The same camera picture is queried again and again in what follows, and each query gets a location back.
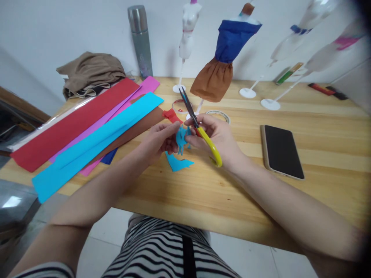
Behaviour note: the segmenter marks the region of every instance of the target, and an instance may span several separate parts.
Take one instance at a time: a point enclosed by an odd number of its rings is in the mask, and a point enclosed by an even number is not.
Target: green marker
[[[286,72],[277,82],[277,85],[281,85],[284,83],[291,75],[293,75],[294,72],[296,72],[301,66],[304,65],[304,63],[297,63],[295,66],[293,66],[288,72]]]

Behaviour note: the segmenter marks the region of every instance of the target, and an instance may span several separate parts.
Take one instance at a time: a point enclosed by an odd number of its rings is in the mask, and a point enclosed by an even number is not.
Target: wooden door frame
[[[4,89],[1,86],[0,86],[0,100],[42,123],[45,123],[50,119],[50,116],[48,114],[37,109],[29,102],[9,92],[8,90]]]

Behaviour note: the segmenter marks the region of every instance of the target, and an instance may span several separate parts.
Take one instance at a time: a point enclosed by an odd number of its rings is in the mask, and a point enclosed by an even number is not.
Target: mannequin base
[[[189,114],[187,114],[187,116],[185,117],[186,120],[188,120],[188,119],[190,119],[190,118],[191,118],[191,116],[190,116]]]
[[[186,87],[184,85],[174,85],[173,86],[173,92],[174,93],[179,93],[179,88],[182,89],[182,87],[184,88],[184,90],[186,90]]]
[[[249,88],[242,88],[238,93],[244,98],[256,97],[256,92],[254,90],[250,90]]]
[[[275,101],[275,100],[271,100],[271,99],[268,99],[268,98],[265,98],[263,99],[260,104],[268,109],[268,110],[273,110],[273,111],[276,111],[276,110],[279,110],[281,108],[281,105]]]

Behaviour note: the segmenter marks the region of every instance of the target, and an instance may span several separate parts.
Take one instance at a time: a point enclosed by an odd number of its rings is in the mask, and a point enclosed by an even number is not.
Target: tile floor
[[[16,251],[0,269],[5,277],[19,261],[46,222],[67,199],[55,194],[30,223]],[[131,212],[111,208],[92,228],[78,263],[77,277],[100,277],[119,253]],[[299,254],[233,237],[211,233],[211,246],[242,277],[316,278],[308,259]]]

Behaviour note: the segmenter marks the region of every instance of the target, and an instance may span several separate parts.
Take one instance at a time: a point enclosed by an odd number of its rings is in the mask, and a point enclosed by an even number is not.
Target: yellow scissor handle
[[[202,127],[197,128],[198,132],[200,133],[201,137],[206,141],[206,143],[209,145],[211,152],[213,153],[213,156],[215,159],[210,158],[210,160],[213,162],[213,164],[216,167],[221,167],[223,165],[221,161],[221,156],[218,150],[216,149],[214,143],[211,141],[210,137],[206,134],[204,129]]]

